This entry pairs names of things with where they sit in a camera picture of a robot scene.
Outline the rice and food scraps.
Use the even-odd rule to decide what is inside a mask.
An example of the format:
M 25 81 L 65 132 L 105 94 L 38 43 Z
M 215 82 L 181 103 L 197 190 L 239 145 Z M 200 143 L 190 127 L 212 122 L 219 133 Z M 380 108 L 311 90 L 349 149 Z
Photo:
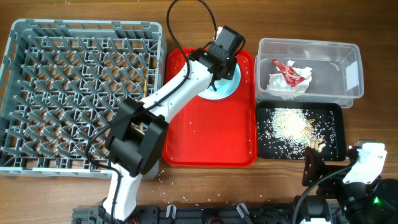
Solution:
M 309 146 L 325 160 L 336 154 L 334 114 L 328 110 L 260 108 L 257 111 L 257 150 L 265 159 L 302 160 Z

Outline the white paper napkin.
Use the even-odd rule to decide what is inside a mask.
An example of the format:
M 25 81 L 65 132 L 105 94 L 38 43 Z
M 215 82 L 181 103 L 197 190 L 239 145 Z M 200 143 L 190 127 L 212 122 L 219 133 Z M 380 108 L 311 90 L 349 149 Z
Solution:
M 280 72 L 280 70 L 277 68 L 279 71 L 278 73 L 275 74 L 270 74 L 270 80 L 269 84 L 267 85 L 266 90 L 271 90 L 271 91 L 286 91 L 286 92 L 297 92 L 297 93 L 304 93 L 307 88 L 309 87 L 309 84 L 312 80 L 312 68 L 310 67 L 305 67 L 305 68 L 295 68 L 293 67 L 293 64 L 295 61 L 289 60 L 286 65 L 291 66 L 301 77 L 304 77 L 305 80 L 301 83 L 298 84 L 295 87 L 291 87 L 285 80 L 284 76 Z

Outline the wooden chopstick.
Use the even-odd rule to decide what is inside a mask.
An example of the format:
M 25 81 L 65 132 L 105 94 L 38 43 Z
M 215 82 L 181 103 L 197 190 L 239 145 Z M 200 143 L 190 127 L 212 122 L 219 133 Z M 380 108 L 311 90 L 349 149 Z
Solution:
M 147 85 L 148 85 L 148 73 L 145 75 L 145 79 L 144 79 L 144 93 L 142 96 L 142 99 L 144 99 L 147 96 Z M 144 126 L 140 125 L 140 130 L 143 131 L 144 130 Z

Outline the red snack wrapper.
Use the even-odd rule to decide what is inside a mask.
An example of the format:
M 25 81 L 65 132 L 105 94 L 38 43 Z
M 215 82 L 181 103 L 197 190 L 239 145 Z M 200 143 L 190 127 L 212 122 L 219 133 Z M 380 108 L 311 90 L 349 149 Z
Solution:
M 280 63 L 276 59 L 272 59 L 272 62 L 280 70 L 280 72 L 284 76 L 286 82 L 291 87 L 295 87 L 298 84 L 301 84 L 305 80 L 305 78 L 301 77 L 291 66 Z

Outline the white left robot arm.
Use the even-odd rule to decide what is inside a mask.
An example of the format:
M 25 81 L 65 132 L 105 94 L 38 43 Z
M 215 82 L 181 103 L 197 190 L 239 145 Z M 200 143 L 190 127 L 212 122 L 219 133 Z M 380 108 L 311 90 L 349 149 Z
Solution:
M 105 142 L 114 173 L 100 210 L 109 223 L 130 217 L 143 176 L 162 154 L 171 120 L 216 81 L 233 79 L 236 56 L 245 42 L 235 30 L 220 27 L 214 41 L 183 54 L 183 67 L 161 89 L 140 101 L 122 102 Z

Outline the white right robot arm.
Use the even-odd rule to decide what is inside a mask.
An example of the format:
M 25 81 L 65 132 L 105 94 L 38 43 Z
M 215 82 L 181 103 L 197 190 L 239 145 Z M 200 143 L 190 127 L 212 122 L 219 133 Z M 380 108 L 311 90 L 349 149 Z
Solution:
M 348 149 L 347 166 L 327 165 L 314 148 L 305 148 L 302 185 L 292 223 L 333 223 L 329 199 L 338 202 L 348 223 L 397 223 L 397 180 L 384 179 L 384 143 L 359 140 Z

